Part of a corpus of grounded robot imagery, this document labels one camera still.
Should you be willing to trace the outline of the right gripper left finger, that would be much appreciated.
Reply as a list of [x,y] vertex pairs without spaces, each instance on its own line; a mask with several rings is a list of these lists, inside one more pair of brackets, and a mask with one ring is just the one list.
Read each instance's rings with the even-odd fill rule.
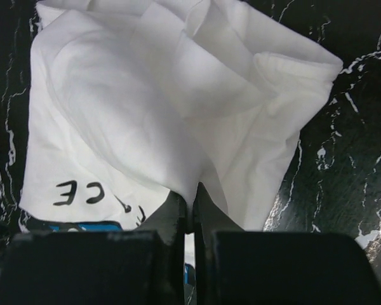
[[185,201],[132,231],[18,234],[0,258],[0,304],[183,304]]

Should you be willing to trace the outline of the white daisy t-shirt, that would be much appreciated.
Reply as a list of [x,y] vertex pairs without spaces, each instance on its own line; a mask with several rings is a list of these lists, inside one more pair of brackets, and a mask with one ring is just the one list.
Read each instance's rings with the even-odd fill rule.
[[18,225],[135,229],[203,184],[260,231],[342,61],[242,1],[39,1]]

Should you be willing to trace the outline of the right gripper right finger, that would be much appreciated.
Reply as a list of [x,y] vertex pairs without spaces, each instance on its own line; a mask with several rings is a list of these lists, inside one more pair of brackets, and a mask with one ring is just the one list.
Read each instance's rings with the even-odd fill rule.
[[202,184],[193,218],[198,304],[381,304],[377,277],[349,236],[245,231]]

